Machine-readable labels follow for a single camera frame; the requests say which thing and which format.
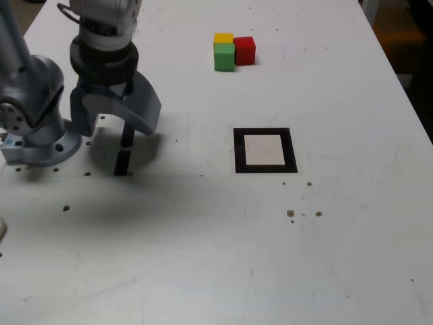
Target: white table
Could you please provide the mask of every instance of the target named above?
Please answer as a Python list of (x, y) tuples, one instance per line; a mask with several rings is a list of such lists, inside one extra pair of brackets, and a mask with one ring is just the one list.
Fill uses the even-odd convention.
[[(111, 116), (57, 173), (2, 168), (0, 324), (431, 324), (433, 147), (357, 1), (143, 9), (158, 135), (136, 135), (132, 177), (111, 176)], [(218, 31), (258, 64), (214, 72)], [(26, 34), (66, 118), (77, 33), (49, 1)], [(298, 173), (233, 173), (234, 127), (289, 127)]]

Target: cable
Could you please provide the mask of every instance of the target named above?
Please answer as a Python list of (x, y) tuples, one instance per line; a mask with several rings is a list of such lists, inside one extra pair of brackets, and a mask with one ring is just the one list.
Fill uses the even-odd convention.
[(68, 7), (67, 5), (64, 5), (63, 3), (58, 3), (57, 4), (57, 8), (59, 8), (60, 12), (62, 14), (64, 14), (66, 17), (68, 17), (69, 19), (71, 19), (73, 22), (80, 24), (80, 21), (78, 19), (76, 19), (75, 17), (71, 16), (66, 10), (68, 11), (72, 11), (70, 9), (70, 7)]

